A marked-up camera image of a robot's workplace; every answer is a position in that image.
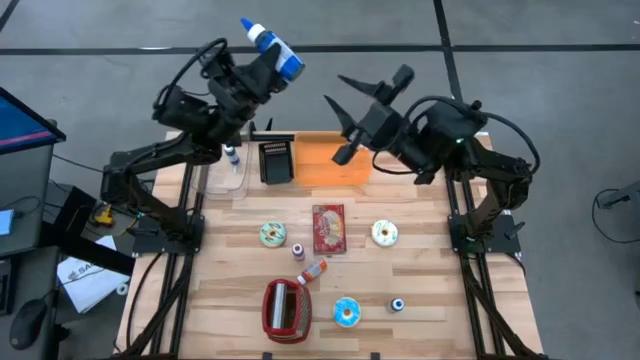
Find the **orange capped bottle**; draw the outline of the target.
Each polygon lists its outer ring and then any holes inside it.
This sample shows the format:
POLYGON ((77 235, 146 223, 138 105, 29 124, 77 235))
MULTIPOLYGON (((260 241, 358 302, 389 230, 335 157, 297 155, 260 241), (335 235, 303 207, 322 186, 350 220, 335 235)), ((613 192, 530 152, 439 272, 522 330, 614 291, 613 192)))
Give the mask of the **orange capped bottle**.
POLYGON ((296 281, 300 285, 306 285, 322 275, 328 267, 323 258, 319 258, 307 266, 297 277, 296 281))

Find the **black slotted holder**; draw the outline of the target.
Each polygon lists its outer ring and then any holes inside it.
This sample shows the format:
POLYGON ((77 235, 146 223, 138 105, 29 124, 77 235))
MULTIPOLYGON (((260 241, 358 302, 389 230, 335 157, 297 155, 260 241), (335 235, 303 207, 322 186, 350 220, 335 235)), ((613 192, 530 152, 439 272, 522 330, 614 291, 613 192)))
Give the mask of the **black slotted holder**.
POLYGON ((289 141, 259 145, 261 182, 267 185, 289 183, 294 178, 293 159, 289 141))

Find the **black diagonal beam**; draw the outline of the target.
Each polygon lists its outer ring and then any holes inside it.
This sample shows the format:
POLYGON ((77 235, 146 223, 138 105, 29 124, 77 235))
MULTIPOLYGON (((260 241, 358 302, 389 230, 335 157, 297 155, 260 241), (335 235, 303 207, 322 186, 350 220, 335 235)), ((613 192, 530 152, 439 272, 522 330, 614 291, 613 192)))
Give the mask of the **black diagonal beam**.
POLYGON ((126 276, 132 274, 135 265, 131 256, 46 222, 41 224, 40 244, 56 246, 68 256, 126 276))

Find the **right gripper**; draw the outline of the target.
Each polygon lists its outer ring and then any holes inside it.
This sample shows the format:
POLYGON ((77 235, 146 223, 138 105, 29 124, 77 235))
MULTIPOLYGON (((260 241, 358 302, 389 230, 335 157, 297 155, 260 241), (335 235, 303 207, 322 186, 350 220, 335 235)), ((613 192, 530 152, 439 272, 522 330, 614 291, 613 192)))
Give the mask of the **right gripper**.
POLYGON ((341 136, 347 141, 332 158, 336 164, 348 164, 360 145, 372 151, 381 151, 386 150, 393 143, 403 124, 403 119, 391 104, 409 86, 414 77, 414 70, 406 64, 401 65, 396 71, 391 85, 385 81, 372 84, 344 75, 338 76, 355 90, 372 97, 374 102, 364 117, 356 122, 334 99, 324 96, 339 120, 342 128, 341 136))

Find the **red wire basket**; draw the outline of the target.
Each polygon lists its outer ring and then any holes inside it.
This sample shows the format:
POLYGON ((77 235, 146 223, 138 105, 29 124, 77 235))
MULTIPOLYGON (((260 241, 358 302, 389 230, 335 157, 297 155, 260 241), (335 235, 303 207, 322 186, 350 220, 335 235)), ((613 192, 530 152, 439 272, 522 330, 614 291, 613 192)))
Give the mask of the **red wire basket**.
POLYGON ((262 304, 262 327, 267 337, 280 344, 306 340, 312 323, 309 289, 286 279, 271 281, 262 304))

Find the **black box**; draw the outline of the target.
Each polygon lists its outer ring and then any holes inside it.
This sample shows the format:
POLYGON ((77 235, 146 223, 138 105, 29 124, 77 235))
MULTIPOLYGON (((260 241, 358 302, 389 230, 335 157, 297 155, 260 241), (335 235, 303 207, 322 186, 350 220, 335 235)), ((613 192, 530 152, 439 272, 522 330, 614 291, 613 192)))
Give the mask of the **black box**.
POLYGON ((72 235, 81 235, 97 200, 76 186, 70 186, 65 192, 64 202, 55 216, 53 224, 72 235))

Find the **clear acrylic tray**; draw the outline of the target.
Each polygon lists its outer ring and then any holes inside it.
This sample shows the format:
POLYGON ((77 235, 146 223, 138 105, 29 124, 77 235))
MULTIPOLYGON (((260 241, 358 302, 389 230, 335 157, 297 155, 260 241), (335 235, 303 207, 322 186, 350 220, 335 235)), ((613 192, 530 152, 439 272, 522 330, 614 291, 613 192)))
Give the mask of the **clear acrylic tray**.
POLYGON ((235 156, 222 151, 221 159, 208 168, 205 197, 209 200, 239 200, 246 196, 253 148, 249 142, 234 148, 235 156))

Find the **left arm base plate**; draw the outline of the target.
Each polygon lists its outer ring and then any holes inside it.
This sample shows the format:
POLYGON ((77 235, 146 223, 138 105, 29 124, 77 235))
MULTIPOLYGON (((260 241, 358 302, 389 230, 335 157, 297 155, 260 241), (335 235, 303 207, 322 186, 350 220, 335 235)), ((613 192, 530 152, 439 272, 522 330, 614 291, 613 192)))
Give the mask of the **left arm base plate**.
POLYGON ((187 255, 200 250, 204 228, 205 218, 201 215, 190 215, 183 232, 164 230, 156 220, 145 216, 128 232, 134 236, 133 252, 136 254, 187 255))

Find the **black computer mouse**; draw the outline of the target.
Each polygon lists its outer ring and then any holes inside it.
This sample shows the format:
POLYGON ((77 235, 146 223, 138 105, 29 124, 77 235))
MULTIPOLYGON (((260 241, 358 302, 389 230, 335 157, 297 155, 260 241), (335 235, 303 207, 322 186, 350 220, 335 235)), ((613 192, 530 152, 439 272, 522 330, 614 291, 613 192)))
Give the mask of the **black computer mouse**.
POLYGON ((48 306, 43 298, 24 303, 14 317, 9 331, 9 344, 14 350, 31 347, 39 337, 48 306))

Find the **blue frosted donut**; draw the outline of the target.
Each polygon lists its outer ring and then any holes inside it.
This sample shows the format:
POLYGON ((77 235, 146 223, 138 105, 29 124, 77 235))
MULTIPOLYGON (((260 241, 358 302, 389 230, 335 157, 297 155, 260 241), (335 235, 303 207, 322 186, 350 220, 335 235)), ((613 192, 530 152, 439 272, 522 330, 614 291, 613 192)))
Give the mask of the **blue frosted donut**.
POLYGON ((342 328, 355 327, 361 319, 361 306, 351 297, 342 297, 333 307, 334 322, 342 328))

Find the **white paper bag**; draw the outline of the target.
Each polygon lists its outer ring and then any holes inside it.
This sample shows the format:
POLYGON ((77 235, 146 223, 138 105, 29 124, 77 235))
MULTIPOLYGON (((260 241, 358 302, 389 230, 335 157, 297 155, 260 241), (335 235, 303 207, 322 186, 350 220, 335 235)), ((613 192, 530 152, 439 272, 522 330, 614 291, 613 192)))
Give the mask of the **white paper bag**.
POLYGON ((85 314, 108 295, 116 292, 130 276, 103 269, 92 263, 63 254, 56 268, 58 280, 75 311, 85 314))

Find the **grey computer case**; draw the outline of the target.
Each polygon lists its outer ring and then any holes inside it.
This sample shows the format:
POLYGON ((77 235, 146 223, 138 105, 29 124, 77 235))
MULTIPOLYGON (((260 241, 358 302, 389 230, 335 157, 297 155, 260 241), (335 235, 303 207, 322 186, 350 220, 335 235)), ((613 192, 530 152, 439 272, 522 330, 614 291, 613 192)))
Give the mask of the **grey computer case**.
POLYGON ((48 145, 0 155, 0 210, 22 214, 0 236, 0 258, 39 246, 52 152, 48 145))

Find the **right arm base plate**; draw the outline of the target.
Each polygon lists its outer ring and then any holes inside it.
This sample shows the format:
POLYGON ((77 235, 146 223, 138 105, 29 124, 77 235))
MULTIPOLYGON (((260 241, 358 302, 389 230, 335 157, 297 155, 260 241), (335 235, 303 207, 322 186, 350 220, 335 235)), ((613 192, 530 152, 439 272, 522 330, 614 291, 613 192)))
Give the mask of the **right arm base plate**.
POLYGON ((518 253, 521 246, 518 232, 523 222, 516 224, 511 215, 501 214, 487 229, 472 234, 467 229, 465 215, 452 215, 448 219, 451 247, 456 253, 518 253))

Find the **white frosted donut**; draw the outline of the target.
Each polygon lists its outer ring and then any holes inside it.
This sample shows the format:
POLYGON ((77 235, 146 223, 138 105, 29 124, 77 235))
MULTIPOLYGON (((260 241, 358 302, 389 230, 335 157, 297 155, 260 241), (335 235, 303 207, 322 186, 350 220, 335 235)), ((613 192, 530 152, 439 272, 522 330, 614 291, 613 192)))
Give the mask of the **white frosted donut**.
POLYGON ((371 237, 380 247, 390 247, 397 243, 398 228, 389 220, 378 220, 371 227, 371 237))

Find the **green frosted donut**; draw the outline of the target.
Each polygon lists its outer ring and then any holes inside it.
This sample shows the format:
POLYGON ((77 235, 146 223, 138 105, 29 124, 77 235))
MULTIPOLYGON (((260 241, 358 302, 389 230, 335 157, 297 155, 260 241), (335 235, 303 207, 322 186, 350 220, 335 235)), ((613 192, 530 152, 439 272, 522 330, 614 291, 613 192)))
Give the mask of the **green frosted donut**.
POLYGON ((260 242, 269 248, 276 248, 282 246, 287 237, 287 230, 284 223, 281 222, 267 222, 260 231, 260 242))

